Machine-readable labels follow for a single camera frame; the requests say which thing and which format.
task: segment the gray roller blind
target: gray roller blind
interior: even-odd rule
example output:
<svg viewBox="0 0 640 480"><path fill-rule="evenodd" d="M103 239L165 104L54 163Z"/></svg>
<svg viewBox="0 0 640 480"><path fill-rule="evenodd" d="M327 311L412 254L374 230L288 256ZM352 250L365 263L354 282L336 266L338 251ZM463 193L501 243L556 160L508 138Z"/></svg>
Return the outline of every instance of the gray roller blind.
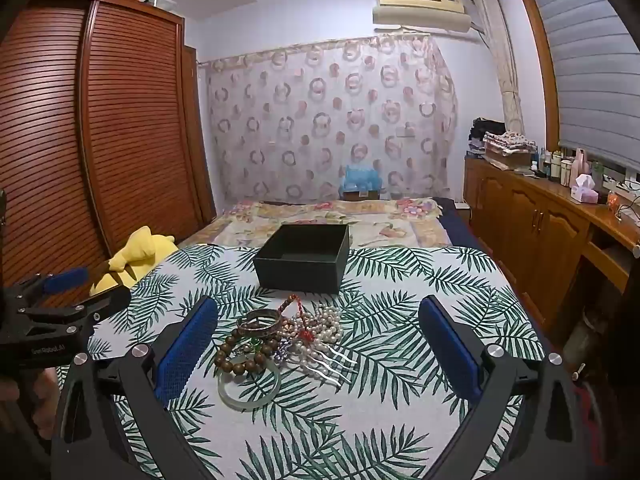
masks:
<svg viewBox="0 0 640 480"><path fill-rule="evenodd" d="M640 170L640 52L607 0L536 0L556 73L560 145Z"/></svg>

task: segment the curtain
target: curtain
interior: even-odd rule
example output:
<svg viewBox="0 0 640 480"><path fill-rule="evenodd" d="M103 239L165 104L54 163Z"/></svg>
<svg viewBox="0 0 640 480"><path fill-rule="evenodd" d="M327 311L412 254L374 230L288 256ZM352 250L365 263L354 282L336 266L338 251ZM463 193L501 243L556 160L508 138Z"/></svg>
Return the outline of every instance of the curtain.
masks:
<svg viewBox="0 0 640 480"><path fill-rule="evenodd" d="M374 168L391 198L447 196L453 81L421 34L296 45L207 64L225 197L338 198L347 166Z"/></svg>
<svg viewBox="0 0 640 480"><path fill-rule="evenodd" d="M522 109L518 95L518 75L500 3L498 0L474 0L474 3L482 18L484 33L489 40L489 49L494 56L498 71L507 130L524 135Z"/></svg>

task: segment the open black box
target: open black box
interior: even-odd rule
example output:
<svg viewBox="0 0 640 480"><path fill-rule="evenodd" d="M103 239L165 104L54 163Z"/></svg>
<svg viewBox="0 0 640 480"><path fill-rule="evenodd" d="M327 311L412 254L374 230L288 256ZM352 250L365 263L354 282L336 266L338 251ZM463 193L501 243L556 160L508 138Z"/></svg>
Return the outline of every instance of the open black box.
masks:
<svg viewBox="0 0 640 480"><path fill-rule="evenodd" d="M349 226L284 224L254 256L260 286L337 294L349 256Z"/></svg>

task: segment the pink tissue box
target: pink tissue box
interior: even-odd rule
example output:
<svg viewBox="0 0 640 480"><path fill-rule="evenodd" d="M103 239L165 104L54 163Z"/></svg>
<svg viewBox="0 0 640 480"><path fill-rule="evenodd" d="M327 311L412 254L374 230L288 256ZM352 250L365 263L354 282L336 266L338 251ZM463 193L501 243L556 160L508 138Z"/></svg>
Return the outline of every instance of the pink tissue box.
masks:
<svg viewBox="0 0 640 480"><path fill-rule="evenodd" d="M571 188L571 198L585 204L597 204L598 192L588 187L573 186Z"/></svg>

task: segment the blue gripper pad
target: blue gripper pad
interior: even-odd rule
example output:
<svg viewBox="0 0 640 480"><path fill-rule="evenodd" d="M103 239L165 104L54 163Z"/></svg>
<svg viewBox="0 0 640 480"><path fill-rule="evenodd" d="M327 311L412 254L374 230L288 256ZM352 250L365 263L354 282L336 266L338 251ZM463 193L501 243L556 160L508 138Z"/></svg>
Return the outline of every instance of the blue gripper pad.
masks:
<svg viewBox="0 0 640 480"><path fill-rule="evenodd" d="M76 286L80 286L89 280L89 271L86 267L69 269L60 274L49 276L42 286L46 294L59 294Z"/></svg>
<svg viewBox="0 0 640 480"><path fill-rule="evenodd" d="M191 372L211 342L218 326L218 306L211 298L202 298L180 323L168 325L159 336L174 328L180 330L156 367L154 393L164 407L180 397Z"/></svg>
<svg viewBox="0 0 640 480"><path fill-rule="evenodd" d="M482 396L478 364L430 297L420 302L418 323L454 393L477 404Z"/></svg>

